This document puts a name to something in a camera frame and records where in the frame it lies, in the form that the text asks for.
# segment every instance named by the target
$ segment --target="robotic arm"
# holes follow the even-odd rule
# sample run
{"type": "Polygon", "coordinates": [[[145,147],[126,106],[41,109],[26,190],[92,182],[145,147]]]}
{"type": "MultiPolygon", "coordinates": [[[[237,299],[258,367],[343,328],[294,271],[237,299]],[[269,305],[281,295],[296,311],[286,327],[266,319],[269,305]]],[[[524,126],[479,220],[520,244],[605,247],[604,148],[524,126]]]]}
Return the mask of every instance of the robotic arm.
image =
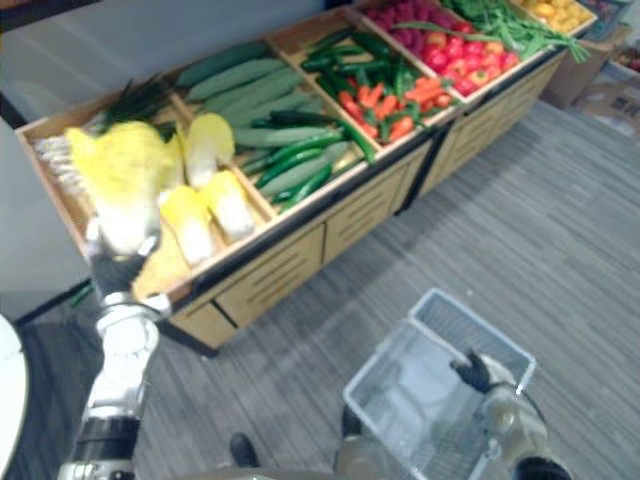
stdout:
{"type": "Polygon", "coordinates": [[[146,372],[159,340],[155,322],[169,315],[171,307],[162,295],[136,303],[129,291],[159,237],[149,237],[135,255],[122,260],[105,251],[95,220],[89,224],[87,240],[93,282],[102,299],[96,329],[102,338],[104,364],[58,479],[132,480],[146,372]]]}

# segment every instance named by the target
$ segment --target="gray wall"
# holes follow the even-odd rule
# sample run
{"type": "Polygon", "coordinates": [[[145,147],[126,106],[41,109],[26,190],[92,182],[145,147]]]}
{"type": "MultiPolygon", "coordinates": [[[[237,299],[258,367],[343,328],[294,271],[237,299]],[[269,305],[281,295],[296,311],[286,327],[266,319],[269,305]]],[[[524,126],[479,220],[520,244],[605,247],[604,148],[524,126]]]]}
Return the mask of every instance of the gray wall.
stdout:
{"type": "MultiPolygon", "coordinates": [[[[321,0],[104,0],[3,35],[0,89],[27,121],[312,15],[321,0]]],[[[87,272],[0,120],[0,311],[17,317],[87,272]]]]}

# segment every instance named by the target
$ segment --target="cardboard box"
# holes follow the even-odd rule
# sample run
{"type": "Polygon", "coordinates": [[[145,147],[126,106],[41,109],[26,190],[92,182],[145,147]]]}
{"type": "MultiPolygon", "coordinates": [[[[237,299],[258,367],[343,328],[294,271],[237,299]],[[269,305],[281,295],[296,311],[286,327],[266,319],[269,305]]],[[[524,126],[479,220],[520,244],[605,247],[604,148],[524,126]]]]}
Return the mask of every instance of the cardboard box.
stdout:
{"type": "Polygon", "coordinates": [[[593,85],[582,94],[576,107],[640,142],[640,77],[593,85]]]}
{"type": "Polygon", "coordinates": [[[576,63],[573,56],[565,55],[540,98],[557,108],[567,108],[587,88],[605,62],[624,44],[631,27],[619,26],[604,42],[580,40],[591,56],[584,63],[576,63]]]}

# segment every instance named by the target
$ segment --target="shoe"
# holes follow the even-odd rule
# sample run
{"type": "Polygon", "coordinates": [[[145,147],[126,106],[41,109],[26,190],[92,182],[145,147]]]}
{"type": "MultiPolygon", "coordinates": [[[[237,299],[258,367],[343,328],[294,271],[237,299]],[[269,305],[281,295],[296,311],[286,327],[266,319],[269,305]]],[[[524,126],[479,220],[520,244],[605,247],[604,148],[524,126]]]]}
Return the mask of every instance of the shoe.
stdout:
{"type": "Polygon", "coordinates": [[[258,462],[258,456],[253,448],[253,444],[249,437],[244,433],[236,433],[231,437],[229,442],[229,450],[233,461],[240,468],[258,468],[260,462],[258,462]]]}

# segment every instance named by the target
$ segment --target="drawer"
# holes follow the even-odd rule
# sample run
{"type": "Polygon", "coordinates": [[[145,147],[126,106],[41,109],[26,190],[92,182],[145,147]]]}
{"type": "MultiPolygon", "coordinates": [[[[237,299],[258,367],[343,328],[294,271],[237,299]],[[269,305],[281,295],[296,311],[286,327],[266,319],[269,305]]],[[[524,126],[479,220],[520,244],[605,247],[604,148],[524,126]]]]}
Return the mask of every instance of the drawer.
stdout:
{"type": "Polygon", "coordinates": [[[393,203],[391,205],[390,213],[397,212],[402,207],[404,200],[407,198],[407,194],[413,185],[413,182],[416,179],[416,175],[418,174],[418,170],[420,170],[420,166],[424,161],[427,153],[431,149],[432,141],[429,140],[424,145],[416,148],[413,152],[409,153],[405,158],[407,161],[407,168],[405,170],[404,176],[402,177],[402,181],[398,186],[398,190],[393,199],[393,203]]]}
{"type": "Polygon", "coordinates": [[[179,312],[170,322],[211,348],[218,348],[236,333],[233,325],[211,303],[179,312]]]}
{"type": "Polygon", "coordinates": [[[316,273],[322,263],[324,224],[321,224],[255,266],[215,301],[239,327],[256,317],[316,273]]]}
{"type": "Polygon", "coordinates": [[[347,198],[344,208],[327,220],[324,262],[328,263],[356,243],[390,214],[407,167],[347,198]]]}

